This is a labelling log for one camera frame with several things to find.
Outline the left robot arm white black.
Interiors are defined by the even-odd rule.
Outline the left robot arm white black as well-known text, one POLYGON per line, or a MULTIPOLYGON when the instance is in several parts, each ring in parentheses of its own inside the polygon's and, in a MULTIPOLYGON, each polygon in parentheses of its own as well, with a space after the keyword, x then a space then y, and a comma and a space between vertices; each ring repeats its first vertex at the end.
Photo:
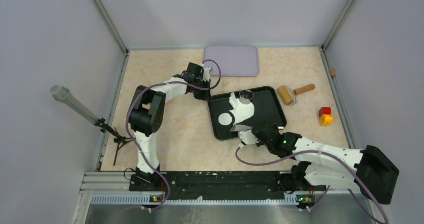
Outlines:
POLYGON ((196 100, 209 102, 213 68, 204 63, 189 63, 187 70, 152 86, 137 87, 126 117, 126 130, 138 150, 135 170, 141 184, 149 191, 160 186, 160 163, 157 135, 163 124, 166 104, 192 93, 196 100))

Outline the clear glass cup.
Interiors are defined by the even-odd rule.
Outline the clear glass cup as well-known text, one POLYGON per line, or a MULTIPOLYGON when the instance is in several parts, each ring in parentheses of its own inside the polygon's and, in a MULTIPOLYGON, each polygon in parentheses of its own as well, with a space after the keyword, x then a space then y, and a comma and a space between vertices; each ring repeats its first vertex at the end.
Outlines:
POLYGON ((255 94, 249 89, 244 89, 239 92, 240 101, 250 102, 254 97, 255 94))

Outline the round cut dough wrapper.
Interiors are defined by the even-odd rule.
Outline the round cut dough wrapper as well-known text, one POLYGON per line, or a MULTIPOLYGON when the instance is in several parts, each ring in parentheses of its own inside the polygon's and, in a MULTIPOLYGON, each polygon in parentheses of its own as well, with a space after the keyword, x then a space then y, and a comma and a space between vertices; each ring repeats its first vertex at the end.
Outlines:
POLYGON ((218 123, 222 126, 229 126, 233 122, 233 117, 230 113, 222 113, 218 117, 218 123))

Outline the lilac rectangular tray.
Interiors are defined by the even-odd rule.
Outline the lilac rectangular tray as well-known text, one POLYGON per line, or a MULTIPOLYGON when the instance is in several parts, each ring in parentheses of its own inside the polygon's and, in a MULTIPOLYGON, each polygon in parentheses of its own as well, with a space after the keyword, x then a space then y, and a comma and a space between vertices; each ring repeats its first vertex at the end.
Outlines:
POLYGON ((206 66, 213 68, 213 76, 256 77, 259 75, 258 49, 248 45, 209 45, 204 48, 206 66), (218 63, 220 70, 209 60, 218 63))

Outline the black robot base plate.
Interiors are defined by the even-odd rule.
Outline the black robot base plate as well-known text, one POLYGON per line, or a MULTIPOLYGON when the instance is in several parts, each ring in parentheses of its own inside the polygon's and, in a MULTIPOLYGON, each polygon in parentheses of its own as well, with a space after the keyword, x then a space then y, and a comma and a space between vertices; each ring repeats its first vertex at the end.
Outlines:
POLYGON ((131 192, 170 192, 169 201, 203 198, 205 201, 282 200, 295 192, 324 191, 305 180, 295 180, 290 172, 280 171, 169 171, 149 180, 133 174, 131 192))

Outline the wooden dough roller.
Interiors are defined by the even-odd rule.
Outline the wooden dough roller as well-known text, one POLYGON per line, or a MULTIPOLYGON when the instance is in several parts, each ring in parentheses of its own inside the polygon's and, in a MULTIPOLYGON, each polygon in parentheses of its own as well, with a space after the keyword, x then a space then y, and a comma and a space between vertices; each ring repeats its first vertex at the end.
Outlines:
POLYGON ((286 106, 292 106, 297 103, 297 96, 313 91, 315 88, 315 84, 309 84, 297 89, 290 89, 288 86, 284 85, 280 86, 277 92, 286 106))

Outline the black baking tray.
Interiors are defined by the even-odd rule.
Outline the black baking tray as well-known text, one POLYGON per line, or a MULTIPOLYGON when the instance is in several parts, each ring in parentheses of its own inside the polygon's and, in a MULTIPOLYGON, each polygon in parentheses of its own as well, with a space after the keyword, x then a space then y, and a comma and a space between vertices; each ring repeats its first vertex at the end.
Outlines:
MULTIPOLYGON (((251 88, 250 91, 254 94, 251 102, 255 107, 255 112, 253 117, 241 122, 242 125, 251 127, 258 122, 269 122, 278 124, 280 127, 287 126, 286 116, 274 88, 271 86, 262 86, 251 88)), ((219 116, 233 109, 230 105, 230 96, 231 94, 229 92, 214 95, 211 97, 212 101, 208 103, 213 133, 219 141, 227 141, 238 137, 237 132, 231 131, 234 123, 228 126, 219 123, 219 116)))

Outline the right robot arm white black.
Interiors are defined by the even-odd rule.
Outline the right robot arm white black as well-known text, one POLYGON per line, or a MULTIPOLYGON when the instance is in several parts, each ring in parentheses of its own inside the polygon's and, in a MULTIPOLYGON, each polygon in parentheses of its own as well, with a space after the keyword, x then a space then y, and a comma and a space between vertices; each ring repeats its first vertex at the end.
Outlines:
POLYGON ((370 200, 389 205, 400 174, 395 164, 377 147, 335 147, 293 132, 280 133, 277 124, 259 124, 239 135, 243 144, 265 146, 279 158, 298 161, 292 169, 299 190, 331 186, 360 192, 370 200))

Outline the metal scraper wooden handle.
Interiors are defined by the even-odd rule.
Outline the metal scraper wooden handle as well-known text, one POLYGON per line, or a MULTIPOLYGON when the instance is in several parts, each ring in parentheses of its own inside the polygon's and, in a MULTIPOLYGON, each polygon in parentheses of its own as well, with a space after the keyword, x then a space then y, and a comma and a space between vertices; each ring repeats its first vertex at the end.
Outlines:
POLYGON ((276 123, 265 123, 265 124, 258 124, 255 126, 247 126, 242 124, 236 124, 231 129, 230 132, 246 132, 253 130, 255 132, 271 132, 271 133, 278 133, 279 131, 284 130, 284 126, 280 126, 276 123))

